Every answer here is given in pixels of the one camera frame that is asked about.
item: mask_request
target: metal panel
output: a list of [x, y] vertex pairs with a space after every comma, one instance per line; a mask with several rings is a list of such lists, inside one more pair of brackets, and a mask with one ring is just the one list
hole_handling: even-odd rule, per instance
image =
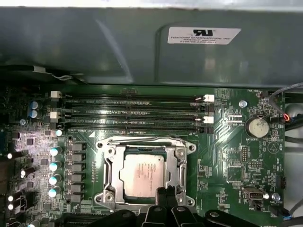
[[[83, 72], [89, 83], [279, 87], [301, 81], [303, 14], [0, 8], [0, 63]], [[229, 45], [168, 44], [170, 26], [241, 28]]]

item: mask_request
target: white label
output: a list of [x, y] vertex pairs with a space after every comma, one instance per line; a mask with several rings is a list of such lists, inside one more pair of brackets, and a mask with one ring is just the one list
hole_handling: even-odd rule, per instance
[[227, 45], [241, 31], [239, 28], [170, 27], [169, 44]]

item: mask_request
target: chip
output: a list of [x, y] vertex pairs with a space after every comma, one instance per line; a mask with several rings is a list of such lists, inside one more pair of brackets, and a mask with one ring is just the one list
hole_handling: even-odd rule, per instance
[[83, 180], [82, 174], [73, 174], [71, 175], [71, 181], [73, 182], [81, 182]]
[[150, 198], [164, 186], [164, 157], [161, 155], [126, 155], [120, 170], [127, 196]]
[[74, 143], [71, 147], [72, 151], [86, 150], [86, 143]]
[[71, 195], [71, 201], [72, 202], [81, 202], [82, 195], [81, 194], [72, 194]]
[[41, 224], [48, 224], [49, 218], [42, 218]]
[[72, 184], [71, 185], [71, 192], [81, 192], [82, 191], [82, 185], [81, 184]]
[[20, 138], [20, 133], [17, 132], [17, 131], [13, 131], [13, 132], [11, 133], [11, 137], [12, 137], [13, 139], [19, 139], [19, 138]]
[[52, 208], [52, 205], [50, 203], [43, 204], [43, 209], [44, 210], [50, 210], [51, 208]]
[[27, 139], [27, 145], [33, 145], [34, 139]]
[[34, 182], [27, 182], [27, 188], [33, 188]]
[[81, 162], [84, 160], [84, 155], [83, 154], [73, 154], [71, 157], [71, 160], [73, 162]]
[[41, 159], [41, 165], [42, 166], [47, 166], [48, 160], [47, 159]]
[[74, 172], [81, 172], [83, 169], [83, 165], [82, 164], [73, 164], [71, 166], [71, 170]]

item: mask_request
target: mounting hole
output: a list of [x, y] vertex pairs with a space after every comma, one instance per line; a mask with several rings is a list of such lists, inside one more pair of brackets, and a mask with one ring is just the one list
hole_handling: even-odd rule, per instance
[[194, 202], [192, 200], [188, 200], [187, 204], [188, 204], [188, 206], [192, 206], [194, 204]]

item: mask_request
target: connector port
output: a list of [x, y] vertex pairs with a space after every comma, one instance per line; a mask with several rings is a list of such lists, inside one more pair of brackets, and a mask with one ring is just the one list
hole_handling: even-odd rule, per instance
[[263, 200], [263, 192], [253, 187], [243, 187], [243, 192], [249, 200]]

